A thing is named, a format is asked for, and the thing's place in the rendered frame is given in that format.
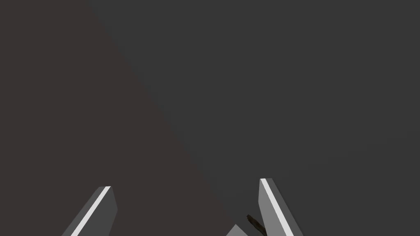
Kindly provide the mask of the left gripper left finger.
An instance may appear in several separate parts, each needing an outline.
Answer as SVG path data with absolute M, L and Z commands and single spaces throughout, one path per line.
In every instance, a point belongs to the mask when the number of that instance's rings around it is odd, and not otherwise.
M 117 211 L 113 188 L 101 186 L 94 191 L 62 236 L 110 236 Z

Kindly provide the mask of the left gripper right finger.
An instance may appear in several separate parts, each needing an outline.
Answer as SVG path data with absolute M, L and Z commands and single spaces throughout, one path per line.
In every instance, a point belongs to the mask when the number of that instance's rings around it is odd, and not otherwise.
M 267 236 L 304 236 L 272 178 L 259 180 L 258 205 Z

